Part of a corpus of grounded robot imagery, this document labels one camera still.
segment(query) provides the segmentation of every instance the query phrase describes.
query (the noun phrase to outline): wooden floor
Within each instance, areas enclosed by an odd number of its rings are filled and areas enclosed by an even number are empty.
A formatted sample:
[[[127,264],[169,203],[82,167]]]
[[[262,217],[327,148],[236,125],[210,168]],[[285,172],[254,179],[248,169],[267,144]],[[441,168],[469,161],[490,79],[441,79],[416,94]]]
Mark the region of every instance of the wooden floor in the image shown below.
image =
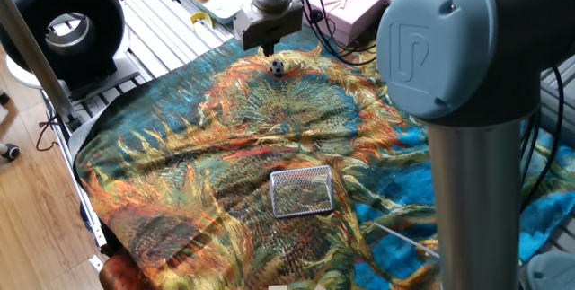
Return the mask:
[[[0,290],[102,289],[88,261],[98,249],[79,215],[64,158],[57,147],[35,149],[38,123],[46,120],[40,92],[8,74],[1,48],[0,87],[13,99],[0,141],[22,150],[12,163],[0,158]],[[54,140],[49,130],[40,146]]]

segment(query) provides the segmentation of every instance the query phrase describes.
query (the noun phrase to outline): pink box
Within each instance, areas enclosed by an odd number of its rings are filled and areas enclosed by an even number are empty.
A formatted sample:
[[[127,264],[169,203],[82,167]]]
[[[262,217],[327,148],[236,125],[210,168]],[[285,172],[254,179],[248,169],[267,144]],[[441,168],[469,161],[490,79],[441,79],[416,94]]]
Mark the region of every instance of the pink box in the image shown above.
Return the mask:
[[[320,0],[309,0],[313,9],[322,10]],[[387,0],[323,0],[325,12],[330,20],[335,23],[333,37],[345,45],[349,45],[363,31],[369,27],[376,17],[381,16],[382,9],[387,6]],[[307,4],[304,7],[309,14]],[[328,36],[325,21],[319,22],[320,30]]]

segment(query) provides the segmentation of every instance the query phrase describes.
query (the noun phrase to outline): metal pole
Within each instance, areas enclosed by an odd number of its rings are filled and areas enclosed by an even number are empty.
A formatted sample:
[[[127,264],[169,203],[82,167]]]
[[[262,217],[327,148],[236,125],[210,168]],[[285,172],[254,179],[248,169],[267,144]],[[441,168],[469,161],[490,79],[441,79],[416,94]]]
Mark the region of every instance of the metal pole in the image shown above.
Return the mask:
[[[58,115],[70,129],[75,129],[80,125],[79,117],[12,0],[0,0],[0,22],[38,78]]]
[[[429,126],[444,290],[518,289],[519,128]]]

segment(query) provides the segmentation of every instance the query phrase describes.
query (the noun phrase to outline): colorful cloth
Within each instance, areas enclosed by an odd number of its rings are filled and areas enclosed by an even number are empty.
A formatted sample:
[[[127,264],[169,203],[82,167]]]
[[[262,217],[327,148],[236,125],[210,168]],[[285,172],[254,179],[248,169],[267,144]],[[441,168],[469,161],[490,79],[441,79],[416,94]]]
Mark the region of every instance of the colorful cloth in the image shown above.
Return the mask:
[[[375,63],[345,66],[309,30],[278,48],[232,40],[116,99],[75,162],[98,216],[162,289],[439,289],[438,261],[374,224],[438,249],[425,127]],[[522,259],[575,203],[573,155],[522,217]],[[319,165],[334,211],[275,218],[270,174]]]

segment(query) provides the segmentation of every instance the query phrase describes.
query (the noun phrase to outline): wire mesh basket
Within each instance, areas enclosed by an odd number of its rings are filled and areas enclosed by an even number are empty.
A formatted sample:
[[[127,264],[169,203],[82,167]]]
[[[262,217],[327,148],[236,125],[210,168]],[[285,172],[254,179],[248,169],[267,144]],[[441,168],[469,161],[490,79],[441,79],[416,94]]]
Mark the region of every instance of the wire mesh basket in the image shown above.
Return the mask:
[[[332,168],[325,165],[273,172],[270,194],[273,215],[277,218],[331,211]]]

